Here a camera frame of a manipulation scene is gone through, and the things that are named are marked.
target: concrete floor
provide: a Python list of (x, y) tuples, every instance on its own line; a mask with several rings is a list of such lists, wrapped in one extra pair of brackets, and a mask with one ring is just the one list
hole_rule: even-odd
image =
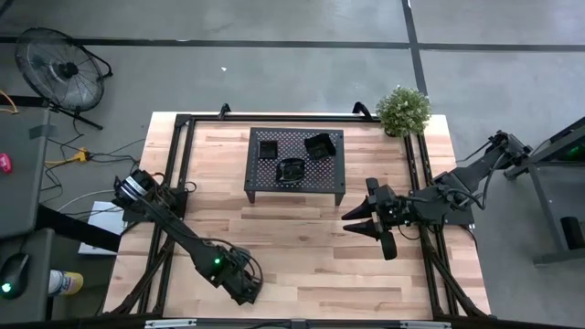
[[(582, 44), (585, 3), (579, 0), (411, 0), (419, 42)], [(223, 40), (408, 41), (398, 0), (19, 0), (0, 18), (0, 34), (31, 26), (76, 37)], [(408, 50), (319, 48), (90, 47), (113, 66), (106, 94), (87, 117), (102, 123), (75, 146), (110, 151), (145, 137), (152, 111), (347, 112), (355, 101), (371, 109), (397, 84), (416, 82)], [(33, 95), (0, 45), (0, 89)], [(585, 53), (422, 51), (433, 112), (446, 114), (453, 146), (465, 157), (496, 130), (523, 142), (543, 139), (585, 111), (580, 95)], [(75, 133), (53, 116), (59, 140)], [(140, 156), (139, 143), (125, 151)], [(50, 145), (48, 158), (59, 156)], [(80, 164), (56, 170), (59, 207), (81, 194), (111, 188), (130, 163)], [(488, 208), (474, 211), (485, 285), (494, 315), (548, 324), (585, 324), (583, 263), (535, 268), (532, 258), (553, 250), (552, 238), (528, 177), (508, 183), (496, 175)], [(70, 211), (89, 208), (79, 202)], [(54, 267), (80, 271), (86, 289), (61, 299), (58, 316), (95, 313), (112, 259), (76, 256), (77, 244), (59, 239)]]

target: computer mouse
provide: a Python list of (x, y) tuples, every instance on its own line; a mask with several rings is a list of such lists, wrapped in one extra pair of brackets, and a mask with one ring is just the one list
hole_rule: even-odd
[(10, 256), (0, 269), (0, 296), (15, 299), (27, 288), (28, 259), (26, 253), (19, 252)]

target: red object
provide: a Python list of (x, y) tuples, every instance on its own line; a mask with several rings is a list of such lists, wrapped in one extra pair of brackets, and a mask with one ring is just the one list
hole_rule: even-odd
[(0, 154), (0, 167), (5, 173), (12, 173), (12, 162), (8, 154)]

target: gray desk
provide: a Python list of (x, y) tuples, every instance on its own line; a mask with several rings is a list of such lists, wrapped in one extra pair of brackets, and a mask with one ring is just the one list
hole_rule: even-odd
[(48, 124), (47, 110), (28, 109), (0, 116), (0, 153), (12, 161), (11, 174), (0, 172), (0, 239), (31, 232), (36, 223), (47, 138), (30, 139), (29, 130)]
[[(0, 298), (0, 324), (45, 320), (53, 235), (52, 229), (44, 228), (31, 233), (24, 241), (22, 251), (30, 255), (27, 289), (14, 300)], [(16, 237), (0, 242), (0, 264), (20, 250), (24, 239)]]

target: table leg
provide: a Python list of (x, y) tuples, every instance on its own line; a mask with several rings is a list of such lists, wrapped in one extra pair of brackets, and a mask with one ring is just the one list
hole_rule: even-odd
[(246, 196), (248, 196), (248, 200), (250, 201), (250, 203), (256, 202), (256, 192), (246, 191)]
[(345, 193), (335, 193), (335, 206), (341, 205), (341, 200), (344, 199)]
[(53, 228), (61, 237), (113, 252), (117, 252), (120, 246), (119, 235), (38, 205), (36, 229), (42, 228)]

